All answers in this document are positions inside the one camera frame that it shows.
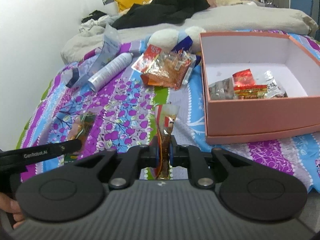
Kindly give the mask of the person's left hand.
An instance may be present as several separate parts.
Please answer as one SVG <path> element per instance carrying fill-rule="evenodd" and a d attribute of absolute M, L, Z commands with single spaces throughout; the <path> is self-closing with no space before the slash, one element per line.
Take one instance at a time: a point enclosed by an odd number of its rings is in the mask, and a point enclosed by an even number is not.
<path fill-rule="evenodd" d="M 15 221 L 13 224 L 14 229 L 24 223 L 25 217 L 16 200 L 11 199 L 6 194 L 0 193 L 0 207 L 4 212 L 13 215 L 13 219 Z"/>

